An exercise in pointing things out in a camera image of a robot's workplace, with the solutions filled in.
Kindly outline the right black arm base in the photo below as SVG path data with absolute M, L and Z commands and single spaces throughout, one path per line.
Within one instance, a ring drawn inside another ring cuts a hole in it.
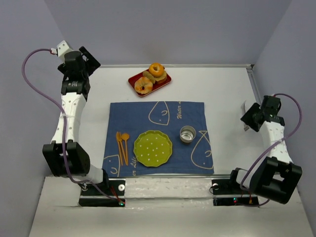
M 213 195 L 214 206 L 257 206 L 258 197 L 240 189 L 239 185 L 232 184 L 230 179 L 212 180 L 209 192 Z

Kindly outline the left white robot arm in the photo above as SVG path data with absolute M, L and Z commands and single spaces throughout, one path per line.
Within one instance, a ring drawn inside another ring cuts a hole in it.
M 95 184 L 106 190 L 106 171 L 92 165 L 79 144 L 81 115 L 90 91 L 89 77 L 101 65 L 85 47 L 73 50 L 65 41 L 57 46 L 57 56 L 62 60 L 58 66 L 63 74 L 61 102 L 57 103 L 61 112 L 55 134 L 43 146 L 42 153 L 54 176 L 72 177 L 81 187 Z

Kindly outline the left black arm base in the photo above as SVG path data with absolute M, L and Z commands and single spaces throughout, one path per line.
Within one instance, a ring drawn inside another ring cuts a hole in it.
M 100 193 L 93 185 L 81 185 L 78 204 L 81 207 L 125 207 L 126 180 L 110 178 L 109 187 L 98 184 Z

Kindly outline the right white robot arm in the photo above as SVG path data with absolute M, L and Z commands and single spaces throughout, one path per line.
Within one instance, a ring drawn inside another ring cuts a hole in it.
M 280 94 L 265 95 L 261 104 L 254 103 L 245 110 L 241 121 L 261 134 L 265 150 L 248 170 L 236 168 L 230 183 L 242 191 L 286 204 L 290 200 L 301 176 L 302 168 L 293 163 L 286 140 L 300 127 L 302 110 L 298 106 L 299 121 L 288 135 L 284 134 L 285 120 L 279 116 Z

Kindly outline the pale croissant ring bread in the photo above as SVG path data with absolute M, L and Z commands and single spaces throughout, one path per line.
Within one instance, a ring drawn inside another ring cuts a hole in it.
M 134 90 L 141 95 L 148 94 L 153 90 L 153 83 L 147 77 L 140 77 L 134 84 Z

